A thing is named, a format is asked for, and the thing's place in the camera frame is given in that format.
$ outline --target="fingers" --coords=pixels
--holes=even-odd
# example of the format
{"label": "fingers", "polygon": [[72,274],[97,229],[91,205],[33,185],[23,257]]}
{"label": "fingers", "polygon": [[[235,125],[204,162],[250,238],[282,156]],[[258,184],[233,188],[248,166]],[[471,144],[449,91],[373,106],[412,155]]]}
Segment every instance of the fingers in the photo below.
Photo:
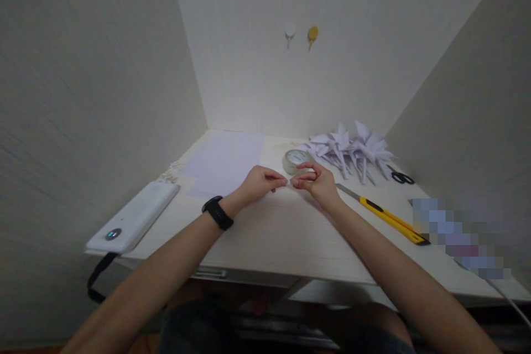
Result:
{"label": "fingers", "polygon": [[296,178],[293,178],[291,179],[291,184],[293,185],[293,187],[297,189],[304,189],[306,191],[310,191],[313,183],[309,183],[308,181],[305,181],[305,180],[298,180]]}
{"label": "fingers", "polygon": [[323,166],[321,166],[317,162],[304,162],[297,166],[297,169],[314,169],[317,174],[321,174],[322,171],[325,169]]}
{"label": "fingers", "polygon": [[275,178],[275,179],[286,179],[286,177],[284,177],[282,174],[280,174],[279,172],[273,170],[273,169],[270,169],[270,168],[263,168],[264,169],[264,175],[266,177],[269,177],[269,178]]}
{"label": "fingers", "polygon": [[276,180],[268,180],[267,182],[269,184],[269,189],[271,190],[280,188],[281,186],[286,186],[286,184],[288,183],[288,181],[284,177]]}
{"label": "fingers", "polygon": [[298,179],[298,180],[308,180],[308,181],[315,181],[317,180],[317,173],[314,173],[313,171],[307,171],[306,173],[301,173],[301,174],[298,174],[296,175],[295,177],[292,178],[293,179]]}

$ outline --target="pile of paper cranes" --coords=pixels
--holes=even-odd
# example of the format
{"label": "pile of paper cranes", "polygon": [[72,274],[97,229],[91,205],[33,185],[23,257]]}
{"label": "pile of paper cranes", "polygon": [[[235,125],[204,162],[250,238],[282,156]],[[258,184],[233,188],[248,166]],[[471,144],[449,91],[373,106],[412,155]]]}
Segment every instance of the pile of paper cranes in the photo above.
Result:
{"label": "pile of paper cranes", "polygon": [[319,134],[311,138],[309,143],[301,144],[298,149],[307,151],[318,162],[322,159],[331,163],[341,171],[345,179],[357,174],[362,184],[369,179],[377,185],[376,179],[367,167],[367,163],[370,162],[386,180],[389,180],[391,172],[386,167],[386,161],[392,158],[393,154],[386,150],[386,141],[358,121],[356,128],[357,135],[350,138],[343,123],[339,123],[336,133]]}

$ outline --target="knee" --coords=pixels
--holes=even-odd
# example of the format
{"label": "knee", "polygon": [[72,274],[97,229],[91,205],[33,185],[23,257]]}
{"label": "knee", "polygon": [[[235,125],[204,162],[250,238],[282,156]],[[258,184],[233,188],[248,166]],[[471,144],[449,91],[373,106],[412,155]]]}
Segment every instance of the knee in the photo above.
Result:
{"label": "knee", "polygon": [[389,307],[380,303],[369,303],[366,306],[367,323],[386,330],[406,343],[412,345],[411,337],[404,322]]}

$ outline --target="desk drawer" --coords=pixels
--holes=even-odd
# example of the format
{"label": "desk drawer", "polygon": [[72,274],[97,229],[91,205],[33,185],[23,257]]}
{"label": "desk drawer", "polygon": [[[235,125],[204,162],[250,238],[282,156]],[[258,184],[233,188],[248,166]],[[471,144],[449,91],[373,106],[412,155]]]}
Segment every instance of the desk drawer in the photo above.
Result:
{"label": "desk drawer", "polygon": [[289,288],[299,280],[292,275],[199,266],[192,278]]}

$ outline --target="hand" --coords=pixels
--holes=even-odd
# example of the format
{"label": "hand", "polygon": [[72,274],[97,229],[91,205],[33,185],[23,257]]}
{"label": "hand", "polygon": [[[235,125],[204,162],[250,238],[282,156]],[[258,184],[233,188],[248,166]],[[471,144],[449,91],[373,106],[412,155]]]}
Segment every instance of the hand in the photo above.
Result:
{"label": "hand", "polygon": [[293,187],[304,189],[311,193],[317,203],[323,208],[341,201],[334,182],[334,175],[331,171],[316,162],[301,163],[297,166],[297,169],[305,168],[314,169],[315,172],[309,171],[293,177],[291,179]]}
{"label": "hand", "polygon": [[242,185],[234,192],[243,201],[244,206],[257,201],[269,191],[286,186],[288,180],[282,174],[262,166],[251,169]]}

